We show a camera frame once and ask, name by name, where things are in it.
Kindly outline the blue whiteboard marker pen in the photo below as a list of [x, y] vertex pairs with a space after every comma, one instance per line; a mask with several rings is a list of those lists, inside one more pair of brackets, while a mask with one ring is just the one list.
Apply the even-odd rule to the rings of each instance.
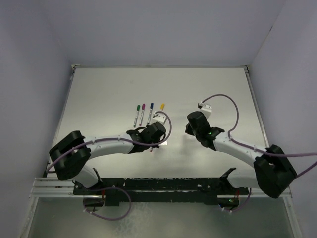
[[149, 109], [149, 115], [148, 115], [147, 125], [150, 125], [152, 113], [153, 113], [153, 109]]

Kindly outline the purple whiteboard marker pen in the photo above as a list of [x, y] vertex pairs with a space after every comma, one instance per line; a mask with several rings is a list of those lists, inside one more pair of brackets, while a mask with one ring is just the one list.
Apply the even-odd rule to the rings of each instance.
[[144, 112], [145, 112], [145, 110], [142, 110], [142, 109], [141, 109], [141, 115], [140, 115], [140, 122], [139, 122], [139, 126], [142, 126], [143, 119], [144, 119]]

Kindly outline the green whiteboard marker pen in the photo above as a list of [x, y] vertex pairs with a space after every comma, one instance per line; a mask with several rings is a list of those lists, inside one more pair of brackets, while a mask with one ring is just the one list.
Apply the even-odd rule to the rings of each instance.
[[135, 128], [137, 125], [137, 121], [138, 121], [138, 116], [139, 116], [139, 111], [136, 110], [136, 114], [135, 114], [135, 118], [134, 118], [134, 123], [133, 123], [133, 127]]

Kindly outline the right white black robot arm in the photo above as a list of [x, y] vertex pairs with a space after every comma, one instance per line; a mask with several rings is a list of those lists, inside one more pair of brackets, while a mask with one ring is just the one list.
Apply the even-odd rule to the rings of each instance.
[[228, 154], [251, 166], [254, 171], [229, 172], [220, 182], [221, 190], [232, 194], [240, 187], [258, 188], [271, 198], [278, 198], [297, 178], [297, 172], [283, 150], [272, 145], [256, 149], [233, 142], [228, 133], [219, 127], [211, 127], [206, 116], [199, 111], [187, 115], [185, 132], [194, 136], [202, 146]]

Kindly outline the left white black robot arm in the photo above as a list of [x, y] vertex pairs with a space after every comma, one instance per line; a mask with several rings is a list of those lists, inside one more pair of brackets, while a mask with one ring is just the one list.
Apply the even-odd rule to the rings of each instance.
[[159, 122], [105, 138], [85, 138], [76, 130], [55, 145], [49, 155], [59, 180], [73, 179], [90, 194], [97, 194], [102, 189], [102, 180], [95, 168], [86, 165], [88, 160], [111, 154], [141, 153], [153, 144], [157, 147], [165, 136], [166, 129]]

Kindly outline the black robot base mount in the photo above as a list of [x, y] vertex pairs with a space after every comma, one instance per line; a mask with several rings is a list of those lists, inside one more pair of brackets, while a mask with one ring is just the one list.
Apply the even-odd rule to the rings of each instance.
[[74, 195], [97, 196], [104, 206], [119, 206], [121, 202], [203, 203], [228, 205], [237, 195], [247, 195], [247, 188], [234, 188], [219, 178], [102, 178], [92, 188], [74, 183]]

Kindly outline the aluminium frame rail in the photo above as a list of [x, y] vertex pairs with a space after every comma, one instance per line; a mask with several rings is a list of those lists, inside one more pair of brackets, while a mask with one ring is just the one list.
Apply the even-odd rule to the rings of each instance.
[[71, 180], [57, 178], [35, 178], [30, 197], [73, 197], [74, 184]]

